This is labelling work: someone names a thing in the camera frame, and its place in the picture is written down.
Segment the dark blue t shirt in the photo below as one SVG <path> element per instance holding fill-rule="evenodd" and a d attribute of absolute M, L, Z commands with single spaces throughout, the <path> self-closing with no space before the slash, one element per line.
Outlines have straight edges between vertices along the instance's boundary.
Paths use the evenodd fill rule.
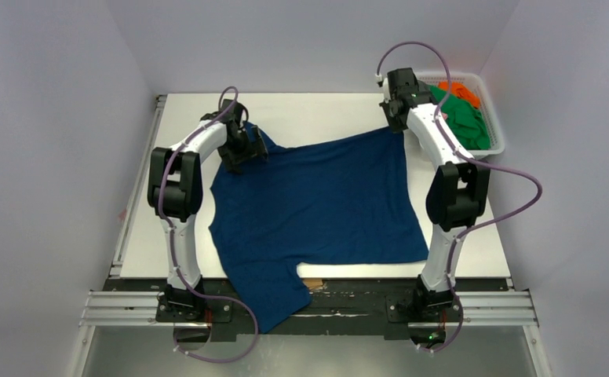
<path fill-rule="evenodd" d="M 285 148 L 211 185 L 222 268 L 266 333 L 307 306 L 297 267 L 400 264 L 428 257 L 408 192 L 404 136 L 387 128 Z"/>

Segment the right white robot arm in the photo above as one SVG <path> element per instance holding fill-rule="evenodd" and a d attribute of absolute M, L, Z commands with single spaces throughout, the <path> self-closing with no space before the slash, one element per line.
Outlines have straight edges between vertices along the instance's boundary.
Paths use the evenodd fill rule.
<path fill-rule="evenodd" d="M 455 271 L 465 233 L 487 205 L 490 172 L 470 162 L 468 152 L 454 136 L 428 85 L 410 68 L 399 68 L 380 79 L 380 103 L 389 129 L 409 130 L 435 169 L 425 198 L 433 224 L 428 257 L 416 280 L 407 308 L 424 320 L 432 319 L 454 303 Z"/>

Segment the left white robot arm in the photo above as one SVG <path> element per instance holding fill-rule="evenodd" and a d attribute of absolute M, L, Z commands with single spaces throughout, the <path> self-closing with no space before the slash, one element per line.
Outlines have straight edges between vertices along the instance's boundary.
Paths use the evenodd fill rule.
<path fill-rule="evenodd" d="M 202 273 L 195 251 L 195 217 L 202 206 L 202 163 L 218 152 L 222 167 L 241 174 L 242 164 L 268 158 L 257 126 L 236 100 L 220 102 L 216 112 L 204 115 L 198 126 L 176 144 L 151 151 L 148 204 L 160 218 L 166 234 L 169 275 L 159 295 L 159 313 L 195 321 L 206 310 Z"/>

